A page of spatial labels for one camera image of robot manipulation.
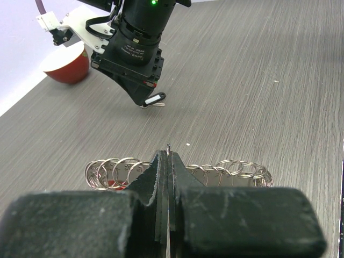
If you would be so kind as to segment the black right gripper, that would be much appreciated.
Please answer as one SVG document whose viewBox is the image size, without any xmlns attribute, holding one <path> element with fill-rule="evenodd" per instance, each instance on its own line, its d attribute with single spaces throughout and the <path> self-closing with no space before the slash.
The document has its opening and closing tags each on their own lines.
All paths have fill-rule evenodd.
<svg viewBox="0 0 344 258">
<path fill-rule="evenodd" d="M 143 65 L 124 62 L 117 54 L 106 56 L 93 51 L 91 67 L 115 81 L 138 106 L 146 103 L 161 77 L 164 58 L 162 49 L 156 48 L 150 61 Z"/>
</svg>

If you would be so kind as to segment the black capped key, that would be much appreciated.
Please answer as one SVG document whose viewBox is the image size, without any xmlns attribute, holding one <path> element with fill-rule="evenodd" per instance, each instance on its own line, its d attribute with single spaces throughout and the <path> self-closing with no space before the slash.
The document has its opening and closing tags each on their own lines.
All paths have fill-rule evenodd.
<svg viewBox="0 0 344 258">
<path fill-rule="evenodd" d="M 152 95 L 148 97 L 144 101 L 144 104 L 140 107 L 141 108 L 148 108 L 150 106 L 164 107 L 165 103 L 163 103 L 162 101 L 165 99 L 165 97 L 166 97 L 166 94 L 164 92 L 160 92 L 158 94 Z"/>
</svg>

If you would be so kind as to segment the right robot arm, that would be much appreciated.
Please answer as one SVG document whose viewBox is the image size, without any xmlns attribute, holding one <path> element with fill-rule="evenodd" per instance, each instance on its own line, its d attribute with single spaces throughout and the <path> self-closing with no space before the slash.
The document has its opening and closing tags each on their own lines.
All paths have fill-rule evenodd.
<svg viewBox="0 0 344 258">
<path fill-rule="evenodd" d="M 94 51 L 91 67 L 114 80 L 136 105 L 148 107 L 165 99 L 153 94 L 164 59 L 159 48 L 162 33 L 176 4 L 191 1 L 85 1 L 109 16 L 85 22 L 88 33 L 106 40 L 104 52 Z"/>
</svg>

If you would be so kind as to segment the red plastic handle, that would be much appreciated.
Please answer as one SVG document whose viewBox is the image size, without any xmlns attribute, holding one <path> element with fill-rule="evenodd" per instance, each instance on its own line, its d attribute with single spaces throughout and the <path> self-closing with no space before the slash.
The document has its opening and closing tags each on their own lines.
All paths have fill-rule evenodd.
<svg viewBox="0 0 344 258">
<path fill-rule="evenodd" d="M 108 187 L 110 190 L 120 191 L 124 190 L 128 186 L 124 181 L 108 180 Z"/>
</svg>

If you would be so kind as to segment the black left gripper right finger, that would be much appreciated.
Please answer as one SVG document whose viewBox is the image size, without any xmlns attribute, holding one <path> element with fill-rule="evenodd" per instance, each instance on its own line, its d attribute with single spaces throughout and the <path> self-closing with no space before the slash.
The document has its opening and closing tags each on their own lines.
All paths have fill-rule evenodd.
<svg viewBox="0 0 344 258">
<path fill-rule="evenodd" d="M 169 181 L 170 231 L 180 257 L 321 257 L 327 242 L 294 188 L 206 187 L 178 169 Z"/>
</svg>

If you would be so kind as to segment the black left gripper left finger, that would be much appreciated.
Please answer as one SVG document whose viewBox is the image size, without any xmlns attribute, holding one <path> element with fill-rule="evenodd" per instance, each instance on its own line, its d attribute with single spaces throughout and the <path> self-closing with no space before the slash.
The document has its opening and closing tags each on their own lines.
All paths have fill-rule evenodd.
<svg viewBox="0 0 344 258">
<path fill-rule="evenodd" d="M 18 197 L 1 220 L 1 257 L 165 257 L 166 151 L 122 191 Z"/>
</svg>

